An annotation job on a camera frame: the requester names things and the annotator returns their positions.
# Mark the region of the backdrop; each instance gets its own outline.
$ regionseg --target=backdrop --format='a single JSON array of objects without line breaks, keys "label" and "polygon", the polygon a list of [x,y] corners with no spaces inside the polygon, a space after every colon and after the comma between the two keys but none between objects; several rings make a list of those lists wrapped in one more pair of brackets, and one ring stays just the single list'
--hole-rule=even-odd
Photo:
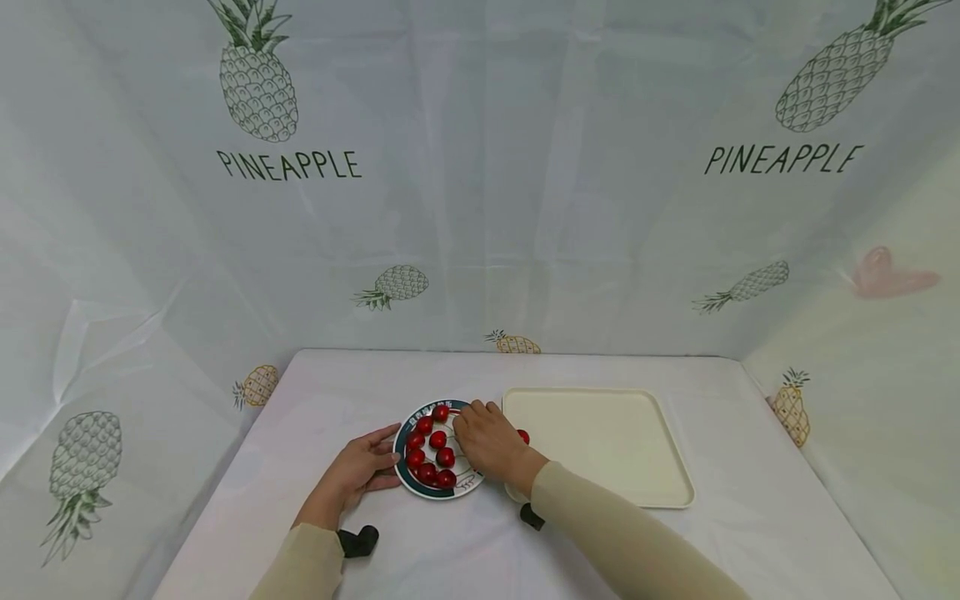
[{"label": "backdrop", "polygon": [[956,597],[958,26],[949,0],[12,0],[4,591],[149,597],[325,347],[745,360],[901,595]]}]

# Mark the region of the person's left hand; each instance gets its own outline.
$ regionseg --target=person's left hand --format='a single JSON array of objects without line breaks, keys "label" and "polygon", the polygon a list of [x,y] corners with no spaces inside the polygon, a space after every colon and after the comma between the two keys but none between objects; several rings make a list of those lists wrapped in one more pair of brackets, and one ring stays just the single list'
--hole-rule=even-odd
[{"label": "person's left hand", "polygon": [[399,486],[400,479],[392,469],[400,455],[391,452],[390,441],[399,429],[400,423],[394,423],[350,441],[307,497],[291,529],[309,523],[336,531],[340,515],[356,507],[364,493]]}]

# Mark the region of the pink heart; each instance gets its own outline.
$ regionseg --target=pink heart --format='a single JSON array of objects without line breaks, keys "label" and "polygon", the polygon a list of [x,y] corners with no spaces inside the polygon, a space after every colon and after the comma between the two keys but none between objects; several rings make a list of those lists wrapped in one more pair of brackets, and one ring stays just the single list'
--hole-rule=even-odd
[{"label": "pink heart", "polygon": [[860,298],[895,298],[922,292],[940,282],[932,271],[895,271],[890,249],[877,246],[867,252],[853,273],[853,291]]}]

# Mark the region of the yellow pineapple drawing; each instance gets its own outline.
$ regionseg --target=yellow pineapple drawing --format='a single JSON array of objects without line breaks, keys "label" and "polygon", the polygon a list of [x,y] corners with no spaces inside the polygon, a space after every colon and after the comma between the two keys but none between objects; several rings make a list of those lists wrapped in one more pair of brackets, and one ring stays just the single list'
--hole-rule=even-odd
[{"label": "yellow pineapple drawing", "polygon": [[504,354],[540,354],[540,347],[522,335],[504,335],[497,329],[487,336],[488,342],[496,342],[496,349]]},{"label": "yellow pineapple drawing", "polygon": [[777,391],[777,396],[767,398],[767,403],[797,448],[804,447],[810,435],[810,419],[804,410],[804,393],[801,391],[809,380],[806,371],[790,369],[783,375],[783,385]]},{"label": "yellow pineapple drawing", "polygon": [[243,383],[233,384],[233,407],[243,410],[243,405],[263,406],[270,399],[280,375],[273,365],[261,365],[251,371]]}]

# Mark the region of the plate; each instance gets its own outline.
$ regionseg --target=plate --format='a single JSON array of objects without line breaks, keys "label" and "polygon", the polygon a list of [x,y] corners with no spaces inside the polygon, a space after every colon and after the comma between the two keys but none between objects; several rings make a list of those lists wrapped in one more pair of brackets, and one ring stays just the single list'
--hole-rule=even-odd
[{"label": "plate", "polygon": [[[407,467],[406,463],[407,436],[415,431],[414,427],[417,425],[417,420],[419,418],[429,417],[431,414],[433,414],[433,409],[440,404],[443,404],[450,409],[450,415],[446,418],[446,422],[441,423],[433,421],[433,431],[443,431],[446,433],[446,445],[453,448],[453,453],[457,457],[453,467],[450,468],[450,470],[453,471],[453,474],[457,476],[457,483],[453,489],[434,488],[422,483],[419,479],[414,477],[414,474],[410,472],[410,469]],[[426,498],[427,500],[452,500],[453,498],[459,498],[462,495],[473,492],[480,486],[480,483],[484,479],[483,474],[471,467],[470,463],[467,462],[467,457],[464,456],[463,450],[461,450],[460,446],[457,444],[457,437],[453,432],[453,418],[459,415],[460,411],[468,405],[469,402],[455,400],[452,398],[435,400],[433,402],[429,402],[428,404],[424,404],[414,411],[414,413],[410,415],[410,417],[400,427],[400,430],[396,433],[396,437],[394,438],[394,452],[398,452],[401,458],[400,462],[396,464],[394,469],[400,478],[400,482],[407,490],[415,493],[421,498]],[[427,444],[424,444],[423,448],[421,449],[426,454],[426,462],[436,464],[435,461],[437,458],[437,450],[434,450],[430,447],[430,436],[428,435],[425,437],[427,438]]]}]

